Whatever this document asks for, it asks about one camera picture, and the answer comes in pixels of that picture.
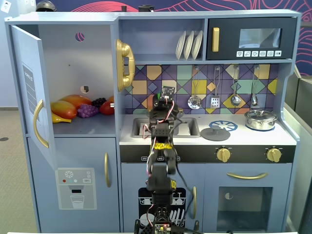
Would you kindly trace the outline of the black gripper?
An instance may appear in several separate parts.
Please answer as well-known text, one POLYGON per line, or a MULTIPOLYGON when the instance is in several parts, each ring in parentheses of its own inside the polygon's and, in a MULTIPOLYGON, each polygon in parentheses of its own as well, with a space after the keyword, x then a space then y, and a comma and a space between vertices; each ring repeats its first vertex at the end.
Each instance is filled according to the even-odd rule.
POLYGON ((153 96, 153 108, 152 108, 152 115, 155 115, 156 113, 164 113, 169 112, 169 110, 172 107, 173 103, 173 94, 167 94, 168 100, 166 99, 160 99, 162 95, 160 93, 157 93, 153 96))

